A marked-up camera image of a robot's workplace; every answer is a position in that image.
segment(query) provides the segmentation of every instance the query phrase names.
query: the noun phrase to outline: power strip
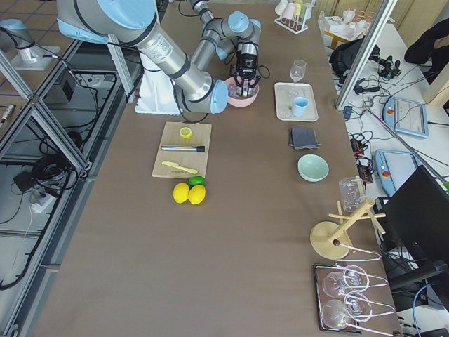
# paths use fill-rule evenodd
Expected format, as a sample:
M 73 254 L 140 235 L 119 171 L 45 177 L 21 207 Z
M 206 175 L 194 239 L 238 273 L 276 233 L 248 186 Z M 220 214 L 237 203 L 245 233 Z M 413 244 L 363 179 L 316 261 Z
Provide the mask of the power strip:
M 56 200 L 56 198 L 53 195 L 46 193 L 45 197 L 42 197 L 31 204 L 31 210 L 35 213 L 42 213 L 54 200 Z

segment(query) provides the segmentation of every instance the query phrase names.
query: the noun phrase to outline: light blue cup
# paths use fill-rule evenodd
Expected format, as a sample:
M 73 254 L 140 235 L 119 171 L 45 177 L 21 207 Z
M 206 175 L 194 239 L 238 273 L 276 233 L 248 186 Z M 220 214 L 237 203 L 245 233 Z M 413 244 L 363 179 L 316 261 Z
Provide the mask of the light blue cup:
M 329 165 L 315 154 L 306 154 L 297 161 L 297 171 L 305 180 L 317 182 L 329 174 Z
M 309 101 L 305 97 L 295 97 L 292 108 L 293 116 L 301 117 L 305 113 L 308 104 Z

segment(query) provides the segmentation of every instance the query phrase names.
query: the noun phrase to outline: pink bowl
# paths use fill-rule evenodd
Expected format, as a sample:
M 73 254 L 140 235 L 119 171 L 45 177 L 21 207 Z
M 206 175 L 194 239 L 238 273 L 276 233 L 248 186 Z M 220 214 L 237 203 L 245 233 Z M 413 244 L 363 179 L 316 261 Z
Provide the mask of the pink bowl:
M 231 96 L 231 90 L 229 90 L 230 86 L 236 86 L 236 83 L 234 81 L 233 77 L 228 78 L 226 81 L 224 81 L 227 85 L 228 94 L 227 94 L 227 102 L 234 106 L 234 107 L 247 107 L 249 104 L 254 102 L 255 98 L 259 94 L 259 84 L 256 84 L 255 86 L 255 94 L 248 98 L 241 98 L 236 96 Z

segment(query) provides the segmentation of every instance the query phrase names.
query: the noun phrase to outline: tabletop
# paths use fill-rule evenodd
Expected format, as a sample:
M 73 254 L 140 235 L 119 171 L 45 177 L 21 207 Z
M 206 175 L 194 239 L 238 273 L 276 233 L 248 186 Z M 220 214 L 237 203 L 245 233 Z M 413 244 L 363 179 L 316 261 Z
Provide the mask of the tabletop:
M 211 4 L 217 17 L 247 13 L 262 23 L 260 64 L 270 71 L 246 108 L 228 106 L 212 124 L 206 200 L 176 204 L 182 180 L 151 177 L 163 126 L 179 117 L 123 113 L 86 209 L 43 310 L 35 336 L 319 336 L 314 263 L 331 263 L 309 242 L 310 229 L 336 212 L 338 181 L 356 174 L 343 116 L 316 21 L 294 35 L 274 22 L 273 6 Z M 184 4 L 182 10 L 189 13 Z M 170 5 L 163 21 L 190 55 L 198 18 Z M 276 118 L 274 84 L 289 81 L 293 60 L 307 62 L 319 120 Z M 226 79 L 214 60 L 208 70 Z M 202 117 L 197 114 L 189 118 Z M 319 150 L 288 146 L 292 126 L 313 128 Z M 322 156 L 328 177 L 309 183 L 297 172 L 307 153 Z M 356 246 L 376 249 L 373 227 L 358 223 Z M 381 262 L 366 265 L 384 274 Z M 392 303 L 387 287 L 375 300 Z M 398 329 L 394 315 L 366 326 Z

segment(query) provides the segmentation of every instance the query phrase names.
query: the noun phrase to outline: robotic arm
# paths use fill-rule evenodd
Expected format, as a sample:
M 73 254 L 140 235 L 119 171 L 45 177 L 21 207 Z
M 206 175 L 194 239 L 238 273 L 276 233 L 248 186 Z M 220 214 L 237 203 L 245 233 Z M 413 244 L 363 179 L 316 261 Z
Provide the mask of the robotic arm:
M 217 20 L 207 7 L 207 0 L 189 1 L 205 24 L 203 38 L 192 60 L 201 67 L 201 56 L 207 48 L 207 41 L 213 44 L 222 60 L 236 49 L 236 71 L 232 76 L 238 88 L 237 93 L 242 97 L 254 95 L 255 86 L 260 80 L 257 75 L 260 22 L 248 19 L 239 11 L 233 12 L 227 19 Z
M 192 59 L 157 23 L 153 0 L 58 0 L 58 24 L 64 35 L 74 39 L 106 44 L 108 35 L 114 34 L 122 44 L 136 46 L 176 83 L 175 94 L 183 109 L 220 113 L 227 105 L 227 86 L 214 81 L 205 69 L 215 52 L 226 58 L 229 42 L 237 41 L 238 75 L 241 86 L 247 83 L 249 94 L 256 77 L 260 24 L 241 12 L 216 20 L 206 1 L 190 0 L 190 4 L 205 23 Z

